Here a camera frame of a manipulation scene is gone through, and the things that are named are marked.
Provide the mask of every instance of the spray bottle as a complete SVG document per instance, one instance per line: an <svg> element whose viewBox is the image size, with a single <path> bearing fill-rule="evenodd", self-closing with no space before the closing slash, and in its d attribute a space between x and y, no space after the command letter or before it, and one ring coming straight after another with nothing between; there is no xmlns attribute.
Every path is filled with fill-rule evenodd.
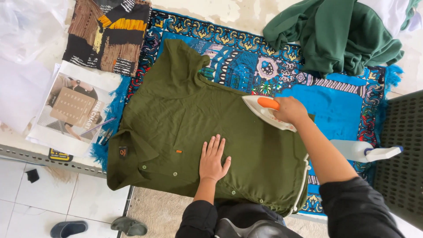
<svg viewBox="0 0 423 238"><path fill-rule="evenodd" d="M402 146L375 149L370 143L365 141L345 141L334 139L330 140L330 142L347 160L362 163L389 159L403 151Z"/></svg>

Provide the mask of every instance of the patterned rug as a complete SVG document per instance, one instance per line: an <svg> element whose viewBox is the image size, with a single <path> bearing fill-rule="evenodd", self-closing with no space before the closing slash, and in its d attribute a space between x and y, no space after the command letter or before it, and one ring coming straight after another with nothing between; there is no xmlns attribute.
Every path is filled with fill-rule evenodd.
<svg viewBox="0 0 423 238"><path fill-rule="evenodd" d="M328 139L377 144L376 109L384 97L389 68L368 67L356 77L330 74L321 79L300 71L303 58L298 45L274 51L261 36L154 9L127 100L142 84L166 38L182 39L200 54L210 56L210 64L201 70L209 80L252 95L292 95L316 115L315 123ZM350 163L371 184L372 163ZM320 202L319 183L312 169L308 199L300 212L324 215Z"/></svg>

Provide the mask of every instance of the orange iron handle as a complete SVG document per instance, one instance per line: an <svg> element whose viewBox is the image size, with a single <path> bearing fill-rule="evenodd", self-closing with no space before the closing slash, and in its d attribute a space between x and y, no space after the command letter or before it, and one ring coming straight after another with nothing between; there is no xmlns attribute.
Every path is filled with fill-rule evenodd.
<svg viewBox="0 0 423 238"><path fill-rule="evenodd" d="M279 103L267 97L259 97L257 103L264 108L279 110Z"/></svg>

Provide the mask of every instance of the brown and black printed fabric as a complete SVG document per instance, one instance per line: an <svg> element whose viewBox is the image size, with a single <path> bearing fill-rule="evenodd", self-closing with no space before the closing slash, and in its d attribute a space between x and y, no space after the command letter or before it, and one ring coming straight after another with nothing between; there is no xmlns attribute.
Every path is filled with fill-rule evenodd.
<svg viewBox="0 0 423 238"><path fill-rule="evenodd" d="M63 60L135 76L150 12L140 0L77 0Z"/></svg>

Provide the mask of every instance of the clothes iron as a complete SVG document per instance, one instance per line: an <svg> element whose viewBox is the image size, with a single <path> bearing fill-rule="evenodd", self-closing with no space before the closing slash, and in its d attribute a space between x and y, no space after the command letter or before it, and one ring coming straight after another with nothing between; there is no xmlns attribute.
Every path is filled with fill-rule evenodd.
<svg viewBox="0 0 423 238"><path fill-rule="evenodd" d="M274 110L279 110L279 103L272 97L248 95L242 96L247 106L263 121L281 130L290 130L297 132L297 129L290 123L276 119L273 115Z"/></svg>

